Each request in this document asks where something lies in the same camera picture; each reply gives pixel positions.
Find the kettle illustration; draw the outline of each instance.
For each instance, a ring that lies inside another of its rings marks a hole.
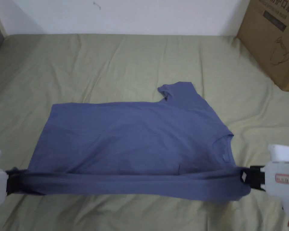
[[[283,43],[283,38],[279,37],[272,47],[270,61],[273,65],[279,65],[287,60],[289,60],[289,52]]]

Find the blue t-shirt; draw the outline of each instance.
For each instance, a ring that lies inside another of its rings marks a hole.
[[[160,102],[55,104],[22,183],[36,194],[158,194],[238,200],[233,134],[191,82]]]

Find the mattress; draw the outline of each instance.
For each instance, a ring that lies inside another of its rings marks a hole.
[[[54,103],[156,102],[192,82],[234,133],[238,166],[289,145],[289,92],[238,39],[206,36],[15,35],[0,48],[2,169],[27,168]],[[0,230],[288,230],[280,202],[252,192],[212,203],[155,195],[10,195]]]

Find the t-shirt sleeve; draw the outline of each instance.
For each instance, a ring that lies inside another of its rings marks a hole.
[[[172,104],[181,108],[195,106],[208,107],[208,103],[196,92],[191,82],[177,82],[163,85],[157,89],[164,97],[163,103]]]

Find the bed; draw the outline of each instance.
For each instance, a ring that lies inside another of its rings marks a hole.
[[[157,87],[192,82],[234,133],[238,166],[265,165],[289,145],[289,92],[237,38],[13,35],[0,48],[2,169],[27,168],[54,103],[156,102]],[[0,230],[287,230],[280,202],[259,191],[216,204],[154,195],[11,195]]]

